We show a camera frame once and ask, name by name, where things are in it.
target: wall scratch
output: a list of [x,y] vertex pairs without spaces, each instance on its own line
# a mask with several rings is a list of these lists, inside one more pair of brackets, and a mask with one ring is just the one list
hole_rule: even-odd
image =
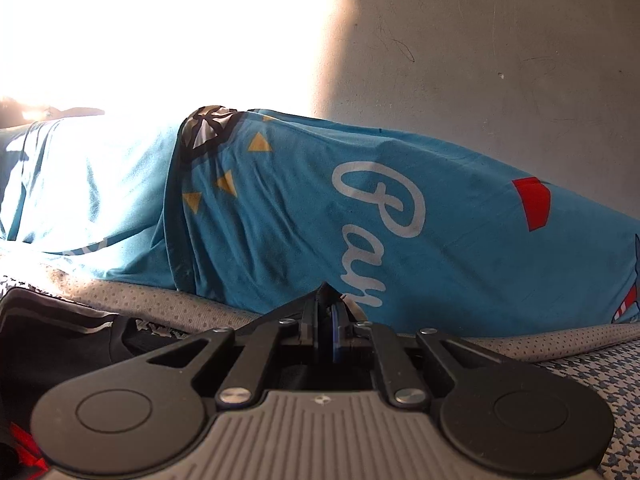
[[494,0],[494,22],[491,26],[491,43],[494,46],[494,59],[495,59],[495,0]]
[[400,52],[402,52],[402,54],[404,54],[404,56],[411,61],[412,63],[415,63],[415,57],[414,54],[411,53],[411,51],[409,50],[409,47],[406,46],[402,41],[400,40],[395,40],[394,38],[391,38],[391,41],[395,41],[396,45],[398,46],[398,48],[400,49]]
[[462,15],[462,9],[460,8],[460,0],[458,0],[458,11],[460,12],[460,18],[464,20],[465,17]]

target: wrinkled fabric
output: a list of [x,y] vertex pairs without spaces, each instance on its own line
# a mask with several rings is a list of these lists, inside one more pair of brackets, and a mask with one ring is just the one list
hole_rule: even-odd
[[[165,130],[98,120],[65,134],[72,178],[34,186],[23,173],[39,193],[7,238],[67,272],[258,313],[327,281],[398,332],[513,336],[638,316],[638,220],[460,146],[270,110],[203,107]],[[99,141],[111,149],[95,163],[75,144],[118,127],[129,135]],[[45,153],[49,175],[64,151],[25,154]],[[62,214],[71,181],[82,200]],[[45,211],[60,213],[39,224]]]

